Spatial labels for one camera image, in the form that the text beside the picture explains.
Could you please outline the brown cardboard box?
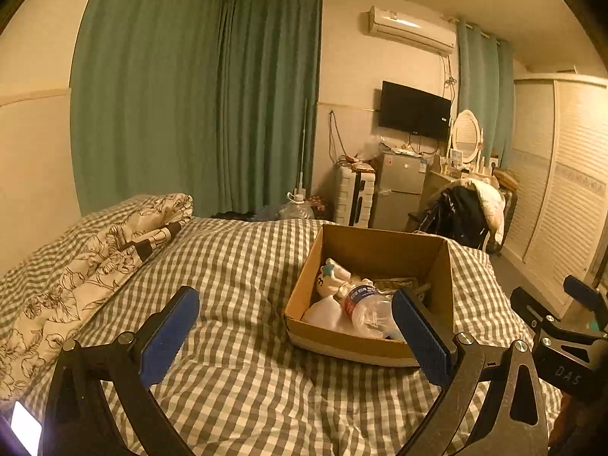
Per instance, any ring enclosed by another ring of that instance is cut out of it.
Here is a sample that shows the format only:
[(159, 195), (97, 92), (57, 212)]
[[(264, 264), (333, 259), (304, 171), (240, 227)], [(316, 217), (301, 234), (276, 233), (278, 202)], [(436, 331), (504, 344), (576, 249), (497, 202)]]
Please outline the brown cardboard box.
[(453, 278), (445, 239), (324, 225), (284, 311), (291, 342), (308, 351), (374, 364), (416, 366), (398, 321), (395, 293), (406, 289), (433, 324), (454, 329)]

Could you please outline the white oval vanity mirror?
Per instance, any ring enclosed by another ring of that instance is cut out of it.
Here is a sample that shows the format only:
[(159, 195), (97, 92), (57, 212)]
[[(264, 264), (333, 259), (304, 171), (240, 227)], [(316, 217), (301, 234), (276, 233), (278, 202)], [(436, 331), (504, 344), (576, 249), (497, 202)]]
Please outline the white oval vanity mirror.
[(461, 111), (450, 131), (448, 156), (460, 165), (473, 163), (481, 153), (482, 131), (475, 114)]

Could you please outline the dark suitcase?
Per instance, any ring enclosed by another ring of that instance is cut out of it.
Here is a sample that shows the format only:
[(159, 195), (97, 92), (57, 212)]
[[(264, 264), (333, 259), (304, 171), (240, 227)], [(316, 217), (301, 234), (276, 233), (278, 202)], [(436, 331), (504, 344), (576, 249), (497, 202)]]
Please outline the dark suitcase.
[(504, 231), (503, 231), (503, 239), (501, 243), (498, 243), (494, 237), (489, 239), (488, 245), (486, 245), (486, 252), (488, 254), (500, 254), (504, 244), (506, 243), (509, 228), (511, 225), (511, 221), (514, 217), (514, 212), (517, 204), (517, 193), (514, 193), (512, 190), (508, 190), (508, 188), (500, 187), (499, 192), (502, 193), (502, 196), (505, 201), (505, 208), (503, 211), (504, 215)]

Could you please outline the floral patterned folded blanket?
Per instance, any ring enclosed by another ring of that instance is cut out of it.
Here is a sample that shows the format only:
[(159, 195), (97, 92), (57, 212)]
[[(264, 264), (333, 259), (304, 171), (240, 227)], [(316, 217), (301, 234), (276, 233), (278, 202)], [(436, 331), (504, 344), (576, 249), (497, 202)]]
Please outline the floral patterned folded blanket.
[(186, 193), (92, 213), (1, 279), (1, 405), (18, 401), (75, 335), (192, 219)]

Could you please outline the small green curtain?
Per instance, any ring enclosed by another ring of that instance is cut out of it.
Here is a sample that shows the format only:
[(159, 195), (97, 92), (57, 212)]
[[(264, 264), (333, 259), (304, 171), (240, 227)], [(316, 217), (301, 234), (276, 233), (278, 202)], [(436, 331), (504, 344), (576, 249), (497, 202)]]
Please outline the small green curtain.
[(510, 147), (514, 115), (513, 48), (473, 24), (456, 26), (459, 47), (459, 111), (470, 110), (483, 131), (482, 156), (504, 158)]

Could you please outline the large green curtain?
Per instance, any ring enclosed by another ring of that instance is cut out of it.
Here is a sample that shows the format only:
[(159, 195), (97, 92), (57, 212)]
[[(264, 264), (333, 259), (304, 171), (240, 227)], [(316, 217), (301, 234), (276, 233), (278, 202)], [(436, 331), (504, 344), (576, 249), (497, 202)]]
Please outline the large green curtain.
[(323, 0), (89, 0), (71, 67), (81, 211), (188, 193), (200, 216), (312, 175)]

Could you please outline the white plush toy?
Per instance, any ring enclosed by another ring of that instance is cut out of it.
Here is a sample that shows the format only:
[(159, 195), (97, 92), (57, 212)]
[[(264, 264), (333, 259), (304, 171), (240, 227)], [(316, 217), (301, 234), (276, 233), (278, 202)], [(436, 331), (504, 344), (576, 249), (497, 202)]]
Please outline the white plush toy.
[(315, 282), (315, 289), (322, 298), (344, 299), (352, 289), (352, 273), (338, 264), (333, 258), (328, 258), (320, 266)]

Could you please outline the grey checkered bed duvet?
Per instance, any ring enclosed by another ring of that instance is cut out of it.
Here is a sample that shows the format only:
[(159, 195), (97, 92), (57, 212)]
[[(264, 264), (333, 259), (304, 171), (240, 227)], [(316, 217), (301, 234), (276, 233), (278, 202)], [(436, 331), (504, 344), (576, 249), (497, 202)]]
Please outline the grey checkered bed duvet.
[[(5, 274), (1, 342), (20, 309), (51, 291), (88, 239), (159, 202), (136, 196), (78, 221)], [(395, 455), (439, 389), (419, 369), (388, 369), (295, 348), (282, 313), (323, 223), (193, 217), (76, 333), (83, 345), (137, 329), (171, 295), (201, 292), (200, 318), (159, 405), (197, 455)], [(449, 242), (456, 331), (509, 346), (531, 331), (510, 308), (489, 257)]]

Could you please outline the white air conditioner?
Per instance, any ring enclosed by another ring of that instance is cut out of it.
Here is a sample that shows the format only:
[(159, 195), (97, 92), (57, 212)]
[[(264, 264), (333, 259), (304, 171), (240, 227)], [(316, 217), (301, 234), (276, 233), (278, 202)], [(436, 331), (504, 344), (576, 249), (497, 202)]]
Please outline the white air conditioner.
[(456, 33), (452, 30), (404, 13), (372, 6), (368, 13), (368, 27), (371, 35), (405, 42), (446, 57), (456, 49)]

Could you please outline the silver mini fridge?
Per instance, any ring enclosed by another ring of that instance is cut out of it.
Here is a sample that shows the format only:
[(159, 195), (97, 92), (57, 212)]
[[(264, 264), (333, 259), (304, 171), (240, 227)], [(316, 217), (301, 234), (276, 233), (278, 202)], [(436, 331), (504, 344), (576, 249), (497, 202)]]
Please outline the silver mini fridge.
[(409, 215), (418, 209), (426, 177), (426, 161), (409, 154), (385, 151), (372, 163), (375, 169), (371, 226), (405, 231)]

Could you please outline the large clear water jug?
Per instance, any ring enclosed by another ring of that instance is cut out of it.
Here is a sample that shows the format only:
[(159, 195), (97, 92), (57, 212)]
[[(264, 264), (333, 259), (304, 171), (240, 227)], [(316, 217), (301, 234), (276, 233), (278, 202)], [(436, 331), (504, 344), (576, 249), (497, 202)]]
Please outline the large clear water jug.
[(302, 190), (288, 193), (288, 202), (278, 211), (280, 219), (313, 219), (314, 211)]

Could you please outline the silver foil blister pack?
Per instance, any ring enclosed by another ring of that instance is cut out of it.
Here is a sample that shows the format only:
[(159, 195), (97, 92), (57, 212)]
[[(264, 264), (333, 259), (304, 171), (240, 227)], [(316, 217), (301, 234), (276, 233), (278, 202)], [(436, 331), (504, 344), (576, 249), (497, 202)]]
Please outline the silver foil blister pack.
[(381, 295), (392, 295), (399, 289), (417, 289), (418, 280), (415, 277), (383, 278), (374, 280), (373, 285)]

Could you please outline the white suitcase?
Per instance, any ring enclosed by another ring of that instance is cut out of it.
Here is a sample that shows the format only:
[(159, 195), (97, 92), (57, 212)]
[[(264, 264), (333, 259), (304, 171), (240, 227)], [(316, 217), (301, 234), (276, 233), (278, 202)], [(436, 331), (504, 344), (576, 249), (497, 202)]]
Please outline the white suitcase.
[(375, 170), (367, 163), (340, 166), (336, 171), (334, 221), (368, 228), (375, 186)]

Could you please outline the black jacket on chair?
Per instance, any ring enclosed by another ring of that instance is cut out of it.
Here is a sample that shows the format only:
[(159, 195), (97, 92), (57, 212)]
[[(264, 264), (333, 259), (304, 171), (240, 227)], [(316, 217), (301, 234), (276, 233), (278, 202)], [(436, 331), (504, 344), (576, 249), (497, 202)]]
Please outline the black jacket on chair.
[(477, 191), (461, 185), (441, 190), (424, 210), (417, 229), (474, 249), (481, 249), (489, 235)]

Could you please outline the clear plastic water bottle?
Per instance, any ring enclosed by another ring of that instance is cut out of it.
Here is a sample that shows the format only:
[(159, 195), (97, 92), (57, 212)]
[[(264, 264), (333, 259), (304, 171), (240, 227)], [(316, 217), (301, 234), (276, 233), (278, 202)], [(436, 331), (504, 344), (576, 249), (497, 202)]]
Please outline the clear plastic water bottle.
[(350, 317), (357, 336), (404, 342), (393, 316), (392, 299), (380, 294), (373, 285), (353, 286), (344, 298), (343, 309)]

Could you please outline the white cloth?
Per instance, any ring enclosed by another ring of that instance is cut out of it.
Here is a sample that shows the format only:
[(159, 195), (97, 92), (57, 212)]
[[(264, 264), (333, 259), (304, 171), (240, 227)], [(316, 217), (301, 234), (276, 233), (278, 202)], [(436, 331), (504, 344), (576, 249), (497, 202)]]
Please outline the white cloth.
[(356, 336), (352, 320), (334, 296), (327, 296), (313, 304), (303, 314), (302, 321), (326, 331)]

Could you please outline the white louvered wardrobe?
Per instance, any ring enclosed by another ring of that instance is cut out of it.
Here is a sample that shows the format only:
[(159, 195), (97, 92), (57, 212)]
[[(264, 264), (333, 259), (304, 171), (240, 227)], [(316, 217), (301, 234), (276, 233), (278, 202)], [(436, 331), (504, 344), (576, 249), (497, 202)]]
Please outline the white louvered wardrobe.
[(607, 81), (573, 73), (515, 82), (506, 167), (518, 182), (503, 253), (557, 314), (584, 279), (607, 222)]

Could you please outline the white coat on chair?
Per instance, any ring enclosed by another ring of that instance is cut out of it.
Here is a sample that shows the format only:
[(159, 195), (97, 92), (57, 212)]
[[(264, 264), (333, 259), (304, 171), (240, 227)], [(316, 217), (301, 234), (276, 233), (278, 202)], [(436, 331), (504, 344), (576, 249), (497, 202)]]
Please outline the white coat on chair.
[(474, 190), (480, 203), (481, 211), (488, 224), (494, 240), (498, 244), (504, 243), (505, 238), (505, 198), (500, 191), (490, 183), (476, 178), (456, 179), (449, 182), (447, 188), (463, 187), (467, 190)]

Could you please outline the black wall television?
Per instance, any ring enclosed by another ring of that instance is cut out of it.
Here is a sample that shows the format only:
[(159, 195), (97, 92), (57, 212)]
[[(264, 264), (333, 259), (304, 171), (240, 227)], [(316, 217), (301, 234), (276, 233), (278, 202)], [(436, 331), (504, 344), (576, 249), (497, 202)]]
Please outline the black wall television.
[(449, 99), (384, 80), (378, 126), (446, 142), (450, 109)]

